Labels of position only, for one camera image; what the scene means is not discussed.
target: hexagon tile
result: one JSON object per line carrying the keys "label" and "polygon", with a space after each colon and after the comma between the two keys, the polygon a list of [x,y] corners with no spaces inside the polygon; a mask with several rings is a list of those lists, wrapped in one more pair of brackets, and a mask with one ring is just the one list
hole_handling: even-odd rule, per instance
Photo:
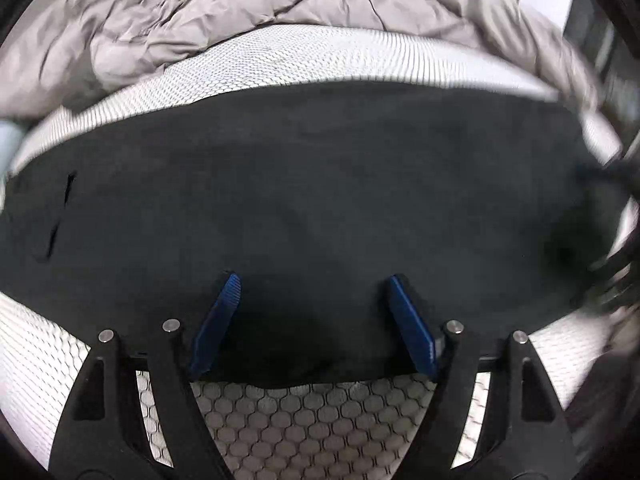
{"label": "hexagon tile", "polygon": [[[489,375],[478,375],[455,465],[468,462],[475,450]],[[233,383],[191,387],[236,480],[382,480],[398,468],[435,384],[414,374],[279,390]],[[153,456],[171,465],[146,372],[138,372],[138,388]]]}

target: metal pin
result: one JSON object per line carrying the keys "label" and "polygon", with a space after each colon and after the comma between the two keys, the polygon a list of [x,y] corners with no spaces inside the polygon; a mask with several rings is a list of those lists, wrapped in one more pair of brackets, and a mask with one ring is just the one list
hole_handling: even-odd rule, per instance
{"label": "metal pin", "polygon": [[162,323],[162,330],[165,332],[175,332],[180,328],[180,321],[177,319],[167,319]]}
{"label": "metal pin", "polygon": [[108,343],[113,339],[113,330],[108,328],[107,330],[103,330],[98,334],[98,341],[101,343]]}
{"label": "metal pin", "polygon": [[529,340],[529,336],[522,330],[516,330],[513,333],[513,340],[516,343],[520,343],[521,345],[524,345],[524,343],[526,343]]}
{"label": "metal pin", "polygon": [[464,329],[465,326],[457,319],[447,321],[447,330],[449,330],[449,332],[451,332],[452,334],[460,334]]}

